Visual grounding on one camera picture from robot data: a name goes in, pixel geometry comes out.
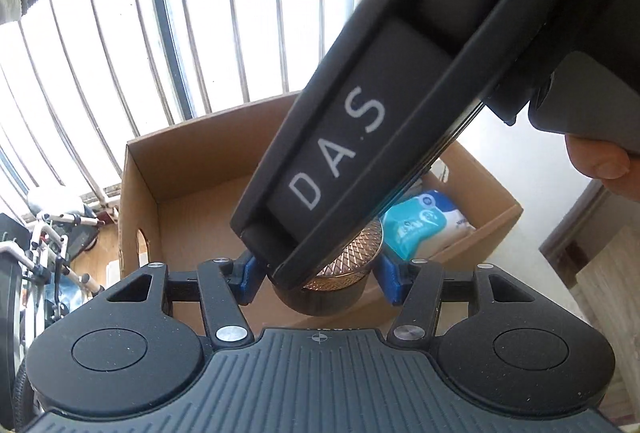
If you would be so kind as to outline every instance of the cardboard box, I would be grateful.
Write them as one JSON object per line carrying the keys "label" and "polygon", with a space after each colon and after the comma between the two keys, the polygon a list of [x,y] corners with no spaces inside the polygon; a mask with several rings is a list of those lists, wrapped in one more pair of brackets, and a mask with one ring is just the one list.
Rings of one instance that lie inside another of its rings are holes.
{"label": "cardboard box", "polygon": [[[291,94],[246,104],[129,142],[118,222],[123,275],[139,267],[139,252],[171,270],[194,270],[207,259],[244,251],[228,222],[294,99]],[[477,230],[435,259],[469,269],[500,243],[522,209],[461,145],[450,146],[443,160],[447,181],[429,174],[424,182],[447,193]],[[260,333],[265,326],[384,327],[398,310],[384,301],[371,276],[363,297],[341,315],[298,314],[277,298],[268,280],[242,311]],[[174,316],[204,333],[197,303],[175,304]]]}

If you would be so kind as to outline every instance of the crosshair symbol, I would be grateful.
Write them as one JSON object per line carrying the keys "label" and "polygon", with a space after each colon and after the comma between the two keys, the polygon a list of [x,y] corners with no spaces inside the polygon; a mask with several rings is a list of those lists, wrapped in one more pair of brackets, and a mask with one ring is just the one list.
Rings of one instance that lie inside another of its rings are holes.
{"label": "crosshair symbol", "polygon": [[316,343],[324,343],[328,338],[329,336],[323,334],[322,332],[318,332],[317,334],[313,334],[311,336],[311,339],[313,339]]}

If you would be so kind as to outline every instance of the rose gold textured lid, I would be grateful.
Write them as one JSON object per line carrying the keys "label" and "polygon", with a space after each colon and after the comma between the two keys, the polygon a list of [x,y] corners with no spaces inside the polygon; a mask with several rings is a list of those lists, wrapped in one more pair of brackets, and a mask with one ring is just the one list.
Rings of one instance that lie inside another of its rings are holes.
{"label": "rose gold textured lid", "polygon": [[382,239],[382,224],[375,219],[344,248],[340,256],[316,274],[305,288],[329,291],[353,285],[369,273],[373,259],[382,248]]}

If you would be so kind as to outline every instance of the wet wipes package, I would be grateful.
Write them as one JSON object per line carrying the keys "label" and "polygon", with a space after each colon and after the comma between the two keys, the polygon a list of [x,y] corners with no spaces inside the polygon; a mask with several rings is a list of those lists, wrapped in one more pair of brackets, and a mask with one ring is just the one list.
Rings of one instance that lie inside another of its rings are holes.
{"label": "wet wipes package", "polygon": [[420,244],[420,255],[430,257],[474,230],[455,204],[435,190],[391,207],[382,227],[385,243],[404,260],[414,258]]}

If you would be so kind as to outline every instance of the metal railing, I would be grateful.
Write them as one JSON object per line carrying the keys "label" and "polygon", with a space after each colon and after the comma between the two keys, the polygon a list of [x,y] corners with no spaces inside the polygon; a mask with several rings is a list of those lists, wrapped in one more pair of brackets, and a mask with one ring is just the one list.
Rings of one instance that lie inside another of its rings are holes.
{"label": "metal railing", "polygon": [[[172,19],[171,10],[168,7],[167,0],[152,0],[154,6],[154,15],[156,19],[156,23],[158,24],[157,30],[159,34],[159,39],[162,46],[162,51],[164,53],[164,59],[166,69],[168,71],[170,77],[170,86],[172,88],[173,98],[175,104],[178,108],[178,113],[181,116],[181,119],[187,120],[189,118],[193,118],[196,110],[194,109],[193,99],[191,98],[191,90],[188,84],[188,80],[186,79],[186,74],[184,71],[184,63],[180,58],[180,53],[178,51],[178,41],[176,38],[174,20]],[[325,0],[318,0],[318,60],[321,60],[324,57],[326,51],[326,41],[325,41]],[[70,71],[70,75],[72,77],[73,85],[75,86],[75,90],[78,94],[78,97],[81,101],[82,109],[84,110],[84,114],[90,121],[90,125],[99,141],[103,151],[106,153],[109,162],[115,169],[116,173],[122,177],[122,169],[116,156],[114,154],[113,149],[111,149],[110,144],[108,143],[107,138],[105,137],[102,129],[98,125],[94,110],[90,105],[87,95],[86,88],[88,87],[86,84],[82,84],[79,79],[78,74],[76,73],[76,69],[72,62],[72,57],[69,53],[68,47],[65,43],[65,37],[63,36],[63,31],[61,30],[60,20],[56,13],[56,9],[54,7],[54,0],[45,0],[45,2],[49,6],[49,13],[53,20],[53,25],[55,27],[55,33],[57,39],[59,41],[60,47],[62,48],[62,53],[65,58],[65,64],[68,70]],[[233,44],[234,44],[234,55],[236,58],[236,67],[238,69],[238,77],[239,77],[239,86],[242,94],[242,101],[249,102],[251,101],[250,90],[248,87],[247,74],[245,69],[245,62],[243,57],[243,47],[241,43],[241,33],[239,29],[238,22],[238,11],[236,6],[236,0],[228,0],[229,8],[230,8],[230,19],[231,19],[231,29],[233,35]],[[102,53],[104,54],[104,58],[106,60],[107,69],[110,77],[110,82],[113,85],[114,93],[119,101],[120,108],[124,112],[127,124],[133,134],[134,137],[140,136],[141,131],[136,123],[136,120],[133,116],[132,110],[129,106],[129,102],[125,96],[123,87],[121,85],[119,72],[116,70],[116,66],[114,66],[113,59],[111,57],[110,48],[107,42],[107,39],[104,35],[103,26],[101,24],[100,15],[98,14],[98,8],[96,6],[95,0],[89,0],[91,12],[93,16],[93,21],[95,24],[95,29],[97,31],[98,39],[100,41],[100,46],[102,49]],[[151,36],[148,30],[147,22],[145,21],[145,16],[143,15],[143,7],[141,0],[133,0],[133,6],[136,10],[136,16],[139,23],[140,31],[142,32],[142,41],[145,49],[145,55],[148,61],[149,72],[153,79],[153,84],[155,85],[156,93],[158,94],[158,99],[160,105],[162,107],[162,112],[166,119],[166,123],[171,126],[175,124],[174,115],[172,114],[172,110],[170,109],[170,103],[165,94],[165,90],[162,85],[161,73],[159,72],[157,57],[154,55],[152,51],[152,43]],[[191,18],[191,13],[188,5],[188,0],[180,0],[180,9],[182,16],[184,17],[184,26],[186,27],[186,34],[188,38],[188,47],[189,53],[191,55],[191,63],[193,65],[193,70],[195,72],[195,79],[197,85],[197,91],[200,95],[200,99],[202,100],[202,104],[204,106],[205,113],[212,112],[212,104],[209,98],[209,92],[207,92],[207,87],[204,79],[204,74],[202,70],[202,64],[200,60],[200,55],[198,53],[198,46],[196,44],[196,38],[194,36],[193,31],[193,21]],[[283,12],[283,2],[282,0],[275,0],[275,16],[276,16],[276,24],[277,24],[277,43],[278,43],[278,57],[279,57],[279,68],[280,68],[280,78],[282,81],[282,92],[289,92],[289,74],[287,67],[287,47],[285,44],[285,16]],[[70,159],[73,161],[78,171],[82,175],[82,178],[86,181],[87,185],[89,185],[91,192],[84,196],[86,201],[94,203],[94,206],[99,207],[108,207],[113,206],[114,204],[114,195],[118,196],[118,186],[109,188],[109,195],[106,193],[106,186],[101,186],[99,182],[97,182],[90,172],[90,169],[86,165],[86,160],[83,160],[78,149],[74,146],[74,142],[72,137],[69,136],[68,131],[65,129],[63,125],[63,121],[58,115],[54,103],[50,98],[50,92],[47,92],[47,89],[44,87],[42,76],[38,71],[38,67],[36,65],[36,60],[34,59],[34,54],[31,50],[31,42],[25,34],[23,25],[21,21],[17,22],[17,27],[20,33],[20,38],[22,44],[24,45],[24,50],[26,52],[31,72],[33,73],[33,77],[35,82],[37,83],[38,89],[42,94],[42,98],[44,99],[44,103],[47,108],[48,117],[51,119],[53,126],[56,130],[56,133],[62,141],[66,152],[68,153]],[[53,166],[52,161],[45,149],[43,148],[41,142],[38,141],[36,134],[33,131],[33,127],[30,126],[28,119],[25,117],[23,110],[18,103],[18,99],[15,96],[15,89],[19,87],[19,85],[11,84],[6,75],[4,74],[4,70],[2,69],[2,57],[0,56],[0,71],[4,76],[4,80],[7,84],[8,91],[10,93],[11,98],[13,99],[13,103],[15,104],[16,113],[19,118],[24,123],[24,127],[26,128],[26,132],[28,133],[29,139],[33,142],[35,149],[38,152],[38,155],[44,161],[48,171],[53,175],[53,178],[60,183],[60,185],[64,185],[62,176],[59,171]],[[7,132],[5,132],[5,127],[2,125],[2,121],[0,121],[0,132],[4,134],[5,140],[9,143],[11,151],[13,155],[17,158],[18,163],[20,164],[22,170],[29,177],[31,184],[37,186],[38,182],[36,181],[36,177],[31,173],[30,169],[28,169],[25,161],[23,160],[22,151],[19,149],[19,146],[14,145],[9,138]],[[11,187],[18,194],[20,199],[25,200],[26,197],[26,183],[20,178],[20,174],[18,170],[11,163],[10,158],[4,152],[2,147],[0,146],[0,169],[2,173],[9,181]],[[7,203],[6,197],[0,196],[0,202],[2,202],[8,209],[11,211],[16,219],[20,219],[21,216],[28,219],[28,215],[24,216],[20,214],[20,210],[13,208],[9,203]]]}

